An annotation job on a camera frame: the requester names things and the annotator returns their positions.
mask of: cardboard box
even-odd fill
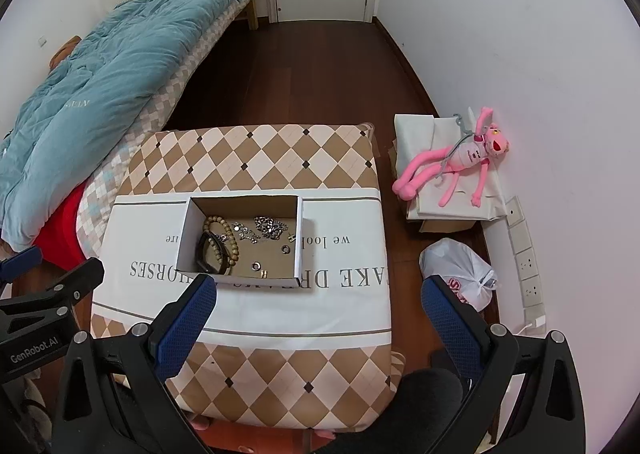
[[[240,240],[236,233],[239,259],[230,270],[231,275],[214,276],[217,281],[232,285],[278,286],[297,288],[302,271],[302,239],[289,241],[289,234],[302,235],[302,198],[296,195],[250,195],[215,197],[193,195],[186,204],[180,246],[175,258],[175,270],[190,278],[201,273],[196,265],[195,250],[208,216],[220,216],[233,225],[238,222],[260,235],[255,229],[254,218],[267,216],[287,225],[279,240],[260,239],[257,243]],[[223,233],[220,226],[211,226],[214,233]],[[284,254],[282,247],[289,246]],[[205,259],[216,265],[212,247],[206,247]],[[252,270],[252,264],[260,263],[260,271]],[[267,278],[261,278],[261,271]]]

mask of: mattress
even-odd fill
[[[76,216],[76,235],[85,257],[98,257],[111,207],[129,162],[145,137],[161,131],[180,100],[193,72],[207,57],[226,28],[250,0],[235,0],[195,44],[176,72],[140,111],[126,135],[88,178]]]

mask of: power socket panel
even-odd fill
[[[524,219],[524,212],[520,207],[520,201],[514,196],[506,203],[507,208],[507,225],[513,227]]]
[[[520,291],[522,292],[522,303],[525,308],[542,304],[542,284],[540,276],[531,277],[520,283]]]
[[[518,277],[521,281],[538,275],[538,263],[533,248],[527,249],[515,255]]]
[[[514,254],[519,254],[533,246],[526,221],[521,221],[509,228],[509,238],[511,239],[511,248],[513,248]]]
[[[544,304],[536,304],[535,306],[529,306],[524,309],[524,322],[534,322],[538,317],[542,317],[546,315],[545,313],[545,305]],[[525,335],[530,336],[545,336],[546,335],[546,322],[542,326],[538,326],[537,328],[527,328],[525,330]]]

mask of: wooden bed frame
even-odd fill
[[[236,16],[236,21],[246,19],[249,23],[249,30],[257,30],[258,23],[258,11],[255,7],[255,0],[249,0],[246,7]]]

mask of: plastic bag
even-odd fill
[[[490,302],[497,281],[491,265],[478,254],[450,238],[444,238],[426,247],[420,254],[420,270],[426,279],[439,275],[463,303],[476,311]]]

